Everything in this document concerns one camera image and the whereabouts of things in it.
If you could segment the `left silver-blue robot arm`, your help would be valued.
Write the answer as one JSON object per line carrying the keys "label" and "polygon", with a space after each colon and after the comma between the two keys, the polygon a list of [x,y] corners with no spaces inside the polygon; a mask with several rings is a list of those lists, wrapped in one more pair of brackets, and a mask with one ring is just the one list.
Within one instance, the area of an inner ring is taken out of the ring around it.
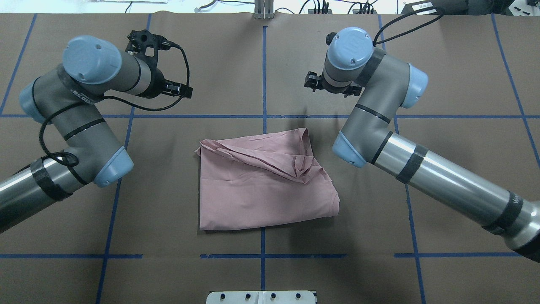
{"label": "left silver-blue robot arm", "polygon": [[147,30],[131,31],[122,52],[109,41],[81,35],[71,39],[62,62],[27,85],[19,95],[23,111],[40,124],[44,156],[1,183],[1,231],[69,198],[89,183],[106,187],[134,166],[125,144],[96,107],[113,90],[139,98],[191,98],[186,83],[166,79],[158,52],[179,44]]}

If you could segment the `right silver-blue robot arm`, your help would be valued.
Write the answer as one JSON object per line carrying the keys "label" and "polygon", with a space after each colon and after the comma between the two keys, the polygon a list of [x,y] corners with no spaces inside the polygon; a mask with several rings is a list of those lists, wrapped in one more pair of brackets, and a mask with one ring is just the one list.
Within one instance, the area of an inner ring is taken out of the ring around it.
{"label": "right silver-blue robot arm", "polygon": [[326,44],[322,73],[309,72],[304,86],[359,97],[332,146],[334,154],[358,168],[373,164],[538,262],[538,201],[530,202],[390,129],[397,110],[411,108],[424,94],[428,75],[376,47],[359,27],[328,33]]}

